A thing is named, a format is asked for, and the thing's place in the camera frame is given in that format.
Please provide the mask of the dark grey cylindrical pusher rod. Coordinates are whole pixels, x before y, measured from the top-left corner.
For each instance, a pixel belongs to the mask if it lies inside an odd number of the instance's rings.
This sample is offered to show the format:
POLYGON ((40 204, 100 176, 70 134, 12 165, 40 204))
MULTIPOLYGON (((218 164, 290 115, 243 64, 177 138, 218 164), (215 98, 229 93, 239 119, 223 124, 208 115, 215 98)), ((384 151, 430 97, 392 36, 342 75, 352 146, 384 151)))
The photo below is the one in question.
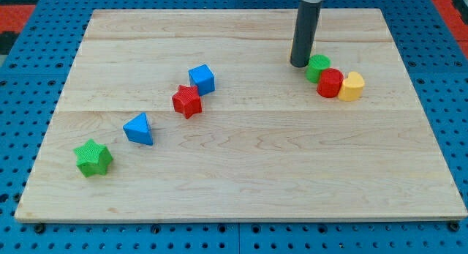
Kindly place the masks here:
POLYGON ((309 63, 321 6, 322 2, 299 2, 290 53, 290 63, 294 67, 305 67, 309 63))

